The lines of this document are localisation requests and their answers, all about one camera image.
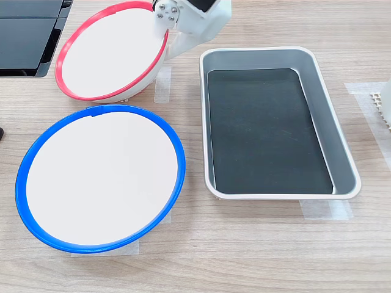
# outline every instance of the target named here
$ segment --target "white object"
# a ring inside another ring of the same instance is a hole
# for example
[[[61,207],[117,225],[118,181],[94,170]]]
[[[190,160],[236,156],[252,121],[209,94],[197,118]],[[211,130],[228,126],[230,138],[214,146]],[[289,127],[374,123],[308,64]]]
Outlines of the white object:
[[[146,88],[166,54],[167,34],[157,37],[154,23],[147,2],[124,2],[91,17],[59,54],[61,90],[75,99],[107,103]]]
[[[391,79],[381,90],[381,112],[388,125],[391,123]]]
[[[161,4],[166,5],[166,2],[167,0],[161,0],[156,3],[155,15],[161,13],[159,6]],[[176,2],[179,17],[176,26],[178,34],[173,43],[169,45],[166,60],[174,58],[199,44],[213,40],[232,17],[231,0],[216,1],[207,12],[197,9],[187,0],[169,0],[169,2],[170,7],[174,5],[172,2]],[[158,18],[155,16],[155,21],[156,26],[171,29],[167,25],[166,17]]]
[[[172,142],[149,119],[126,112],[84,117],[41,147],[27,178],[27,202],[53,237],[107,244],[160,213],[177,171]]]

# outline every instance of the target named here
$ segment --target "tape strip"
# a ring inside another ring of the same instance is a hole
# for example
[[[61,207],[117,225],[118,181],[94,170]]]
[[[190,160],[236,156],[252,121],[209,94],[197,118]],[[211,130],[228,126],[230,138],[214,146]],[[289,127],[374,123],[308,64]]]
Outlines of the tape strip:
[[[171,211],[162,219],[159,225],[171,224]],[[91,256],[124,256],[124,255],[138,255],[140,247],[140,240],[136,240],[126,246],[110,250],[102,253],[89,253],[86,255],[80,253],[71,253],[71,258],[82,258]]]
[[[155,103],[168,103],[170,101],[171,90],[171,67],[162,67],[156,77]]]
[[[391,133],[370,95],[371,93],[381,92],[386,84],[387,82],[358,82],[345,84],[345,86],[349,93],[356,98],[384,159],[391,170]]]
[[[349,220],[353,218],[347,200],[301,200],[300,207],[306,220]]]

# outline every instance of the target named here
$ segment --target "wooden table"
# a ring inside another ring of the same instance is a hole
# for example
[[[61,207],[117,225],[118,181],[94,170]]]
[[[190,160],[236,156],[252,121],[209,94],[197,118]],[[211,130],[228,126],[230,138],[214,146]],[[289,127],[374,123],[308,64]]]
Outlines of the wooden table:
[[[391,173],[344,83],[391,77],[391,2],[233,2],[217,39],[172,60],[169,104],[154,88],[127,104],[167,120],[187,155],[172,223],[140,240],[138,255],[71,258],[38,241],[14,200],[19,164],[59,119],[92,103],[65,96],[57,54],[89,16],[117,1],[76,1],[45,78],[0,79],[0,292],[391,292]],[[306,220],[298,201],[219,201],[203,182],[198,59],[219,47],[303,46],[318,58],[360,171],[351,220]]]

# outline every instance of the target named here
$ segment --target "tray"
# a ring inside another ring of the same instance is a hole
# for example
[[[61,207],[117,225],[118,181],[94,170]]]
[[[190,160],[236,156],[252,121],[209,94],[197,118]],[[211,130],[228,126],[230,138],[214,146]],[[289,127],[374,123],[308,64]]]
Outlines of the tray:
[[[361,181],[315,56],[300,47],[200,58],[207,188],[225,200],[345,200]]]

